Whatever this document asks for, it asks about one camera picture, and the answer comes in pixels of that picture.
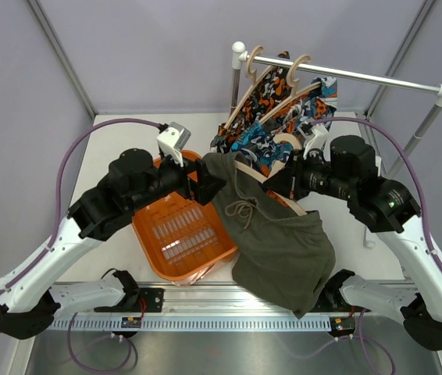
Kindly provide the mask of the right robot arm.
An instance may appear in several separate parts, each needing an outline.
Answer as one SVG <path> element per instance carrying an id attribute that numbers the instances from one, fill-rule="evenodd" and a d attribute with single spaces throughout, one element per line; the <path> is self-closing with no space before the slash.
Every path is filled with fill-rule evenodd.
<path id="1" fill-rule="evenodd" d="M 345 201 L 349 213 L 394 253 L 416 287 L 398 291 L 342 270 L 324 293 L 331 309 L 366 308 L 402 325 L 422 347 L 442 351 L 442 251 L 424 233 L 419 201 L 402 183 L 379 176 L 373 147 L 347 135 L 330 142 L 330 160 L 318 149 L 293 151 L 264 185 L 293 200 L 315 192 Z"/>

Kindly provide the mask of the wooden hanger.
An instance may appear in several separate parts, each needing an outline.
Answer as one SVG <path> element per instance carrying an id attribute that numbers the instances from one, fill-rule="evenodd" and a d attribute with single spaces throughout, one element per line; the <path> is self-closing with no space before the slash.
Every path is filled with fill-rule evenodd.
<path id="1" fill-rule="evenodd" d="M 230 127 L 250 94 L 258 87 L 262 79 L 272 69 L 271 67 L 266 67 L 259 73 L 258 69 L 252 66 L 255 62 L 255 58 L 259 57 L 264 50 L 265 49 L 262 45 L 257 45 L 249 52 L 245 48 L 245 44 L 241 41 L 237 41 L 232 45 L 232 68 L 234 74 L 232 84 L 232 103 L 230 105 L 230 115 L 224 125 L 225 129 Z M 238 94 L 241 73 L 244 73 L 249 85 L 246 92 L 239 98 Z"/>
<path id="2" fill-rule="evenodd" d="M 279 143 L 288 143 L 292 146 L 293 149 L 302 150 L 302 146 L 300 141 L 292 134 L 282 133 L 278 134 L 274 137 L 274 141 Z M 250 166 L 244 164 L 243 162 L 236 161 L 235 167 L 237 170 L 240 170 L 243 173 L 246 173 L 248 176 L 252 177 L 253 179 L 257 180 L 260 184 L 264 183 L 266 180 L 268 180 L 270 177 L 273 177 L 277 172 L 279 172 L 285 164 L 281 162 L 280 160 L 275 161 L 272 164 L 272 169 L 269 173 L 269 175 L 266 177 L 260 172 L 257 172 L 256 170 L 252 169 Z M 275 193 L 275 196 L 282 202 L 285 203 L 286 206 L 290 207 L 298 216 L 305 216 L 307 214 L 306 211 L 303 210 L 302 207 L 298 203 L 296 203 L 294 200 L 285 198 L 282 195 L 279 195 Z"/>
<path id="3" fill-rule="evenodd" d="M 319 82 L 315 82 L 299 89 L 300 79 L 294 76 L 298 66 L 301 63 L 310 63 L 312 60 L 310 55 L 301 55 L 299 56 L 291 65 L 287 72 L 287 85 L 291 88 L 291 93 L 287 98 L 285 98 L 280 104 L 276 105 L 273 109 L 271 109 L 268 113 L 266 113 L 260 120 L 260 124 L 265 123 L 268 120 L 271 120 L 275 115 L 281 113 L 289 104 L 291 104 L 294 100 L 300 98 L 303 95 L 307 95 L 310 91 L 315 90 L 320 86 Z"/>

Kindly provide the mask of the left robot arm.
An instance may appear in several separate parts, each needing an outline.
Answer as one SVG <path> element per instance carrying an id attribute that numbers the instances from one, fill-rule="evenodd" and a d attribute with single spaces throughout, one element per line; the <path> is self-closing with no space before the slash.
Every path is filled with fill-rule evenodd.
<path id="1" fill-rule="evenodd" d="M 156 166 L 149 152 L 126 150 L 109 164 L 98 184 L 69 208 L 46 244 L 0 277 L 0 334 L 24 340 L 46 330 L 60 316 L 100 308 L 134 309 L 139 287 L 125 270 L 69 287 L 54 283 L 85 254 L 131 225 L 134 214 L 146 206 L 173 192 L 206 205 L 225 185 L 202 159 L 178 165 L 167 156 Z"/>

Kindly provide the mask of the blue orange patterned shorts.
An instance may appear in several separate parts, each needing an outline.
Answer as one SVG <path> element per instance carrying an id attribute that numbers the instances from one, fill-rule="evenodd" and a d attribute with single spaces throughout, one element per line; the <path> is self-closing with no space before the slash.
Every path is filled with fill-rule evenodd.
<path id="1" fill-rule="evenodd" d="M 334 117 L 337 110 L 337 78 L 317 77 L 318 87 L 291 101 L 273 117 L 256 120 L 237 136 L 230 152 L 241 152 L 249 165 L 265 176 L 270 175 L 276 162 L 285 163 L 294 148 L 276 136 L 290 134 L 303 146 L 312 136 L 310 123 Z"/>

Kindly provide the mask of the orange black camo shorts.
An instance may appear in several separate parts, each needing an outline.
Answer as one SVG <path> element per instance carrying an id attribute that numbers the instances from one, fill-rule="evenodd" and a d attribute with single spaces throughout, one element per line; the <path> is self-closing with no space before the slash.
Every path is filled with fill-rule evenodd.
<path id="1" fill-rule="evenodd" d="M 252 85 L 238 102 L 225 123 L 221 123 L 210 148 L 214 152 L 227 153 L 244 130 L 260 120 L 291 93 L 287 83 L 288 68 L 267 66 L 260 75 L 246 67 L 246 77 Z"/>

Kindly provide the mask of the olive green shorts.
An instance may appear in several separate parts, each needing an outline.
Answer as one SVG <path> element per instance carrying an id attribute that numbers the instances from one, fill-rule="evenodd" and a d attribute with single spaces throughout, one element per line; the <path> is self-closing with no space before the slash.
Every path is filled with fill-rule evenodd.
<path id="1" fill-rule="evenodd" d="M 300 216 L 269 196 L 254 177 L 239 170 L 239 153 L 208 153 L 203 161 L 226 181 L 212 204 L 239 252 L 233 280 L 302 318 L 315 306 L 336 262 L 319 212 Z"/>

